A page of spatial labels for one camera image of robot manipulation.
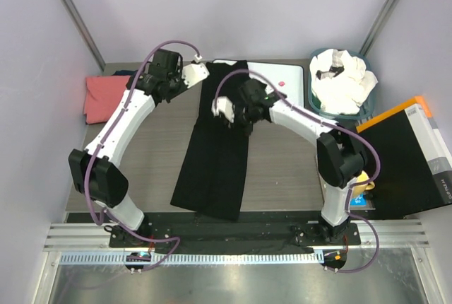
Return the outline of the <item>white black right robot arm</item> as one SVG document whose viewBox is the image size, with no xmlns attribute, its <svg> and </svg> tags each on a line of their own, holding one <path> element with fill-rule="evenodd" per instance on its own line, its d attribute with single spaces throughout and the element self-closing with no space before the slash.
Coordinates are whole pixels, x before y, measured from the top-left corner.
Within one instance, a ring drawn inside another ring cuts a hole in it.
<svg viewBox="0 0 452 304">
<path fill-rule="evenodd" d="M 353 192 L 371 182 L 360 176 L 367 165 L 371 144 L 358 135 L 355 125 L 339 123 L 296 106 L 281 91 L 269 91 L 269 82 L 252 78 L 239 88 L 239 102 L 216 97 L 212 111 L 230 124 L 252 131 L 267 121 L 280 125 L 307 140 L 316 149 L 316 166 L 324 185 L 320 231 L 328 242 L 342 240 L 352 218 Z"/>
</svg>

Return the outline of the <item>black floral print t-shirt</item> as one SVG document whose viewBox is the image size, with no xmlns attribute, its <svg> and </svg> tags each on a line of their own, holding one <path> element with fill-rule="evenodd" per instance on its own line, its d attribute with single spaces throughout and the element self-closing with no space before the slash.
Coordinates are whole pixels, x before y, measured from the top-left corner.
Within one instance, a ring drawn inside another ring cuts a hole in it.
<svg viewBox="0 0 452 304">
<path fill-rule="evenodd" d="M 236 221 L 244 193 L 249 137 L 213 116 L 211 106 L 221 80 L 237 69 L 247 69 L 248 64 L 208 62 L 206 66 L 210 76 L 202 82 L 198 117 L 170 204 Z"/>
</svg>

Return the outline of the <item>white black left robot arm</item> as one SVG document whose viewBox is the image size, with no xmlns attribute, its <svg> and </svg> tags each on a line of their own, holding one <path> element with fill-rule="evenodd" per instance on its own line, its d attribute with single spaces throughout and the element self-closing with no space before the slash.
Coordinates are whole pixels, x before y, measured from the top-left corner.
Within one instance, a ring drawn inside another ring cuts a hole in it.
<svg viewBox="0 0 452 304">
<path fill-rule="evenodd" d="M 121 160 L 143 121 L 161 102 L 170 102 L 208 76 L 200 54 L 184 64 L 180 53 L 157 48 L 127 77 L 102 130 L 83 150 L 69 154 L 74 187 L 84 196 L 95 224 L 109 218 L 132 236 L 151 237 L 148 217 L 129 195 Z"/>
</svg>

